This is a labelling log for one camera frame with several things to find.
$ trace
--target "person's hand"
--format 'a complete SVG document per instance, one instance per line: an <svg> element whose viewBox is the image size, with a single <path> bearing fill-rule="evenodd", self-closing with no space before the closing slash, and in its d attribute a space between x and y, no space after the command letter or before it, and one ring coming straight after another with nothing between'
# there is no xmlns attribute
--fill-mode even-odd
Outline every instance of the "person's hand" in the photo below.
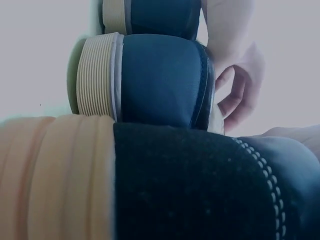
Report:
<svg viewBox="0 0 320 240"><path fill-rule="evenodd" d="M255 109L265 72L253 41L255 0L201 0L207 24L207 48L214 58L216 89L233 75L231 93L219 104L229 132Z"/></svg>
<svg viewBox="0 0 320 240"><path fill-rule="evenodd" d="M218 91L234 76L230 94L218 103L225 118L226 133L237 127L256 108L264 72L264 58L253 43L244 57L226 68L215 81L215 90Z"/></svg>
<svg viewBox="0 0 320 240"><path fill-rule="evenodd" d="M297 140L310 149L320 161L320 124L307 127L274 127L254 137L284 137Z"/></svg>

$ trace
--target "rubber sole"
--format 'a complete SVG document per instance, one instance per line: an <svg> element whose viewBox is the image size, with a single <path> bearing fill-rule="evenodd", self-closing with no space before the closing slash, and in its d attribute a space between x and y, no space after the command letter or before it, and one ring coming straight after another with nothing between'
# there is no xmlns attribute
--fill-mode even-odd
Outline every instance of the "rubber sole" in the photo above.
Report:
<svg viewBox="0 0 320 240"><path fill-rule="evenodd" d="M114 239L113 124L65 115L0 127L3 239Z"/></svg>

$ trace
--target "white wall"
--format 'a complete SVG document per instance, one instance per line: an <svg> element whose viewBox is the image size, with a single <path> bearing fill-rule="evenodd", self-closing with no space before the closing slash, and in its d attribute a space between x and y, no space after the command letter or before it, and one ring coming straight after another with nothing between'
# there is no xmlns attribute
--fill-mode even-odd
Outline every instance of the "white wall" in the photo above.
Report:
<svg viewBox="0 0 320 240"><path fill-rule="evenodd" d="M232 134L319 124L320 3L257 2L256 38L267 73L257 110ZM70 112L69 56L77 40L100 32L99 4L99 0L0 1L0 120ZM199 37L206 41L204 21Z"/></svg>

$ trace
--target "white stitching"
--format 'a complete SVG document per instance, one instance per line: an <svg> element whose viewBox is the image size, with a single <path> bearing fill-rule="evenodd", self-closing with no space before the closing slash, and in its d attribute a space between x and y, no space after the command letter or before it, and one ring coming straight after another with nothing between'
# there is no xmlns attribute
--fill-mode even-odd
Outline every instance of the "white stitching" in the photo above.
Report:
<svg viewBox="0 0 320 240"><path fill-rule="evenodd" d="M268 165L267 160L261 157L261 154L255 151L255 149L252 146L249 146L248 143L243 142L242 140L235 137L232 137L232 140L234 140L243 149L245 149L257 161L257 164L260 166L262 173L266 178L266 183L268 184L269 189L271 191L271 197L275 213L275 240L280 240L281 237L283 240L286 236L287 231L285 225L286 213L284 212L284 201L281 199L281 191L280 188L277 186L277 177L272 174L272 168Z"/></svg>

